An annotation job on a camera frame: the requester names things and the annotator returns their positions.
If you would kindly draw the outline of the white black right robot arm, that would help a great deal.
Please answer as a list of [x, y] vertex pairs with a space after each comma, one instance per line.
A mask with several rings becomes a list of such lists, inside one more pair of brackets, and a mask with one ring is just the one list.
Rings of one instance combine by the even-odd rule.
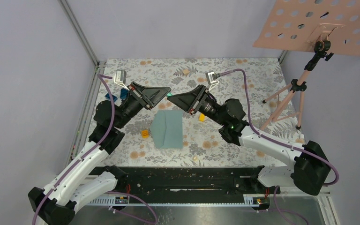
[[319, 144], [313, 141], [306, 144], [286, 142], [255, 129], [244, 119], [246, 113], [238, 99], [230, 98], [221, 105], [204, 85], [167, 99], [189, 114], [200, 112], [221, 125], [219, 133], [227, 143], [261, 151], [284, 163], [284, 166], [273, 169], [261, 169], [250, 180], [254, 192], [262, 193], [273, 186], [288, 186], [313, 196], [320, 193], [331, 167]]

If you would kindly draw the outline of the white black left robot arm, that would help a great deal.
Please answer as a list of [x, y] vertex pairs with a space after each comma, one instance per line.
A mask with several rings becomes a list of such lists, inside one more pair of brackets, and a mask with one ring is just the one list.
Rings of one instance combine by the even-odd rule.
[[129, 187], [128, 174], [107, 166], [94, 180], [81, 182], [110, 156], [125, 134], [120, 131], [143, 108], [151, 110], [169, 92], [169, 87], [145, 87], [132, 82], [120, 105], [113, 98], [96, 107], [96, 127], [74, 160], [44, 188], [34, 187], [28, 198], [34, 211], [34, 225], [67, 225], [84, 205], [109, 191], [120, 193]]

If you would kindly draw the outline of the teal paper envelope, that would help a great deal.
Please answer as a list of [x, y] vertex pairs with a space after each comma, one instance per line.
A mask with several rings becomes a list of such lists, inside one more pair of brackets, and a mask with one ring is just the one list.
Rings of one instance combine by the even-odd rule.
[[157, 149], [182, 149], [183, 112], [181, 110], [159, 110], [150, 126]]

